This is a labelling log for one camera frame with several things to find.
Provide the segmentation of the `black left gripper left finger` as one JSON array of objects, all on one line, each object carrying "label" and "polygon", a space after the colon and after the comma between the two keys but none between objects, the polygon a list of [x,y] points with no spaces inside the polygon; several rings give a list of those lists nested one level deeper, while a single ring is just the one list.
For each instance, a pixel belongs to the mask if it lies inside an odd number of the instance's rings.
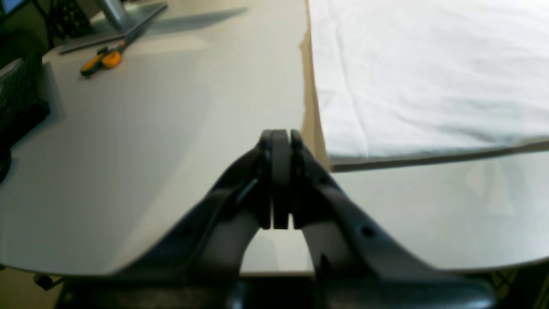
[{"label": "black left gripper left finger", "polygon": [[244,253],[269,227],[272,130],[231,164],[157,244],[109,276],[68,279],[57,309],[225,309]]}]

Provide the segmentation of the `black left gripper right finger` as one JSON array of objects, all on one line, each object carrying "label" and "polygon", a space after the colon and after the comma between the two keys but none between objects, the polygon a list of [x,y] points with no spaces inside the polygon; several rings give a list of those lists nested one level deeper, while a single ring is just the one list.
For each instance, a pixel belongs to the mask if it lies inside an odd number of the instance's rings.
[{"label": "black left gripper right finger", "polygon": [[290,132],[290,208],[324,309],[492,309],[490,284],[428,266],[360,209]]}]

